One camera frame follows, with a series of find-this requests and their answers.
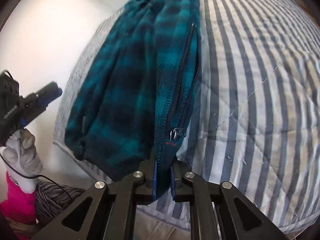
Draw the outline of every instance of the pink sleeve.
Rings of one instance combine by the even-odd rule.
[[[25,194],[14,184],[7,173],[7,200],[0,203],[0,211],[11,220],[26,225],[36,223],[36,192]]]

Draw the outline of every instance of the striped bedsheet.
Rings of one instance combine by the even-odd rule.
[[[202,85],[178,158],[207,181],[231,181],[284,233],[304,229],[320,214],[319,27],[292,0],[200,0],[200,12]],[[56,144],[116,18],[100,26],[68,81]],[[170,192],[139,210],[190,228],[188,204]]]

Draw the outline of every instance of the black cable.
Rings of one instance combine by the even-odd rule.
[[[25,178],[25,179],[37,179],[37,178],[44,178],[47,179],[48,181],[52,182],[53,184],[57,185],[61,190],[63,190],[68,197],[70,198],[71,202],[73,202],[73,199],[71,198],[70,194],[63,188],[61,187],[58,183],[54,182],[52,179],[49,179],[48,177],[44,176],[44,175],[35,175],[35,176],[25,176],[23,174],[21,174],[20,172],[16,171],[14,168],[12,168],[12,166],[4,159],[4,157],[2,156],[2,154],[0,154],[0,157],[2,158],[2,160],[4,161],[4,163],[10,168],[12,169],[15,173],[17,173],[19,176]]]
[[[5,69],[4,71],[2,71],[2,72],[0,73],[0,76],[1,76],[3,73],[7,73],[7,74],[9,75],[9,77],[11,77],[11,78],[13,79],[12,75],[10,74],[10,72],[9,72],[8,70]]]

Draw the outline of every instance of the gloved hand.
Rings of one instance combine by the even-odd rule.
[[[6,148],[1,147],[0,153],[13,169],[22,175],[31,177],[38,175],[43,164],[36,152],[35,137],[27,129],[16,131],[6,142]],[[26,179],[7,167],[11,179],[17,183],[26,194],[36,190],[38,179]]]

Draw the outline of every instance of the jacket zipper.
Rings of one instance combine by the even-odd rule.
[[[168,130],[168,133],[172,132],[172,131],[170,131],[171,116],[172,116],[172,114],[174,113],[174,111],[177,108],[178,98],[179,98],[180,89],[181,89],[183,68],[184,68],[188,53],[189,53],[189,47],[190,47],[193,31],[194,31],[195,28],[196,28],[196,25],[194,23],[192,23],[191,24],[191,29],[189,31],[188,39],[187,39],[187,44],[186,44],[185,50],[183,52],[182,60],[181,60],[180,66],[179,66],[178,78],[177,78],[178,82],[177,82],[177,86],[176,86],[176,91],[175,91],[174,96],[173,96],[173,101],[172,101],[172,104],[171,104],[171,107],[170,107],[170,111],[168,113],[168,119],[167,119],[167,130]]]
[[[187,136],[187,131],[185,131],[185,132],[183,133],[184,128],[183,128],[183,127],[180,127],[180,126],[182,125],[182,123],[183,123],[184,120],[185,120],[185,115],[186,115],[188,103],[189,103],[191,93],[192,93],[193,88],[194,88],[195,83],[196,83],[196,79],[197,79],[197,76],[198,76],[198,73],[199,73],[199,69],[200,69],[200,68],[199,68],[199,66],[198,66],[197,73],[196,73],[195,78],[194,78],[194,80],[193,80],[193,82],[192,82],[192,85],[191,85],[189,94],[188,94],[187,99],[186,99],[186,102],[185,102],[185,104],[184,104],[184,108],[183,108],[183,112],[182,112],[182,117],[181,117],[181,119],[180,119],[180,121],[179,121],[178,128],[173,128],[173,129],[170,131],[170,140],[174,140],[174,141],[175,141],[178,136],[179,136],[179,137],[183,137],[183,138],[185,138],[185,137]]]

